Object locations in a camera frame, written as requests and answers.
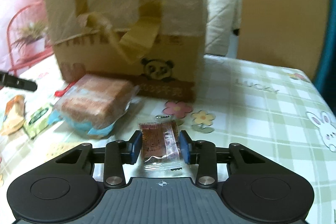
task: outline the white quilted fabric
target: white quilted fabric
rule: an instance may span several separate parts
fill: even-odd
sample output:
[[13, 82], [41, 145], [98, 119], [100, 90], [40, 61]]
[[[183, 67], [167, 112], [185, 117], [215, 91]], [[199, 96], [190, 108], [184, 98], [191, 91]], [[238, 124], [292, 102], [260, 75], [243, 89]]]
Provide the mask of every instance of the white quilted fabric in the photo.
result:
[[241, 22], [241, 0], [208, 0], [206, 53], [226, 55], [233, 29]]

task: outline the panda drawing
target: panda drawing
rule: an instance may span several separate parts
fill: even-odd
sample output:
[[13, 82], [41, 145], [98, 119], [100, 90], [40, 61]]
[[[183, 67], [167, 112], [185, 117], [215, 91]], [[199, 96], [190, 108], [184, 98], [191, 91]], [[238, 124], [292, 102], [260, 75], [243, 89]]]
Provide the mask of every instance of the panda drawing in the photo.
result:
[[161, 80], [163, 82], [174, 81], [172, 77], [174, 64], [172, 61], [164, 61], [160, 59], [148, 60], [144, 58], [141, 60], [143, 65], [143, 74], [148, 80]]

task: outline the rabbit print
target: rabbit print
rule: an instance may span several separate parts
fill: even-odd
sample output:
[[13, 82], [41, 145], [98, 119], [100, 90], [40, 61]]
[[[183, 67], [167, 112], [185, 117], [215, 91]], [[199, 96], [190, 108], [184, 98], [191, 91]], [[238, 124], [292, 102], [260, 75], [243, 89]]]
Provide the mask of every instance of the rabbit print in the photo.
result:
[[321, 112], [321, 117], [307, 112], [309, 120], [319, 128], [320, 135], [324, 144], [332, 152], [336, 152], [336, 128], [331, 124], [329, 115], [326, 112]]

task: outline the pink flower print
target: pink flower print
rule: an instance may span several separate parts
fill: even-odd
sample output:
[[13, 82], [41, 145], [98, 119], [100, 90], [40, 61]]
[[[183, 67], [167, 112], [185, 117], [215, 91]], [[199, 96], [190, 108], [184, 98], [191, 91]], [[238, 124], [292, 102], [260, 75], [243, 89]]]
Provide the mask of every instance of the pink flower print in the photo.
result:
[[304, 77], [303, 75], [299, 74], [299, 73], [294, 73], [295, 77], [301, 79], [302, 81], [308, 82], [309, 80], [306, 79], [306, 77]]
[[37, 79], [42, 79], [43, 77], [45, 77], [46, 75], [48, 75], [49, 73], [48, 72], [43, 72], [43, 73], [40, 73], [40, 75], [37, 77]]
[[165, 106], [166, 108], [163, 110], [164, 114], [174, 115], [179, 119], [184, 118], [188, 113], [193, 111], [193, 108], [185, 102], [167, 102]]

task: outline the checkered tablecloth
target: checkered tablecloth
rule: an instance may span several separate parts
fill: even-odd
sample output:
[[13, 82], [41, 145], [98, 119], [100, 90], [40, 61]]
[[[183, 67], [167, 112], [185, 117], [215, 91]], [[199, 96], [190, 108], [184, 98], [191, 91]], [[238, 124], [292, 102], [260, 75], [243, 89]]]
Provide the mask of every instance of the checkered tablecloth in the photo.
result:
[[[13, 89], [0, 90], [0, 119], [6, 102], [16, 94], [26, 95], [26, 108], [37, 107], [53, 100], [53, 93], [63, 86], [55, 58], [52, 56], [22, 77], [35, 79], [38, 91], [26, 93]], [[94, 147], [105, 146], [114, 139], [128, 139], [142, 117], [158, 115], [165, 109], [165, 100], [137, 98], [129, 111], [113, 129], [108, 140], [89, 140]], [[193, 112], [212, 114], [213, 132], [195, 130], [195, 120], [189, 113], [180, 129], [192, 139], [208, 140], [216, 146], [228, 147], [237, 142], [305, 177], [315, 192], [314, 204], [307, 221], [310, 224], [335, 224], [336, 209], [336, 125], [334, 115], [307, 76], [298, 70], [273, 67], [224, 57], [205, 57], [205, 70], [198, 88]], [[6, 201], [9, 184], [19, 175], [42, 164], [50, 157], [51, 147], [88, 142], [65, 123], [58, 123], [35, 140], [28, 140], [23, 131], [8, 137], [0, 136], [2, 157], [0, 174], [0, 223], [8, 224], [14, 217]], [[126, 180], [131, 176], [146, 176], [140, 165], [124, 165]], [[191, 176], [195, 166], [183, 166], [182, 171], [152, 174], [160, 177]], [[96, 165], [94, 177], [100, 180], [102, 166]], [[227, 178], [225, 165], [218, 165], [219, 181]]]

